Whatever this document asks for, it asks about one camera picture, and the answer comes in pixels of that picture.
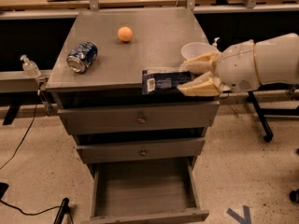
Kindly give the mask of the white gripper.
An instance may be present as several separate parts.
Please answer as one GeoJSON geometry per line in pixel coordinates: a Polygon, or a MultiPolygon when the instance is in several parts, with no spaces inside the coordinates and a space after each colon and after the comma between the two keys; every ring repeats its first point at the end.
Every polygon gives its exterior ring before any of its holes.
{"type": "Polygon", "coordinates": [[[210,51],[191,58],[182,63],[179,70],[195,75],[203,74],[193,81],[177,86],[185,96],[218,96],[221,94],[222,83],[227,91],[232,92],[255,91],[260,87],[252,40],[234,44],[221,54],[210,51]],[[215,68],[218,77],[211,73],[215,68]]]}

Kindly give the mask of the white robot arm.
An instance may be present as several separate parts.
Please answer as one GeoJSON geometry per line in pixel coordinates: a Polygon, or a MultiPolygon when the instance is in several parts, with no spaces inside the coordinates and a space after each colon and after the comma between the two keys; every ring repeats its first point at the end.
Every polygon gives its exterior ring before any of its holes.
{"type": "Polygon", "coordinates": [[[299,36],[281,35],[265,41],[234,44],[223,52],[210,51],[180,68],[196,75],[179,85],[186,96],[218,96],[224,91],[256,91],[262,85],[299,82],[299,36]]]}

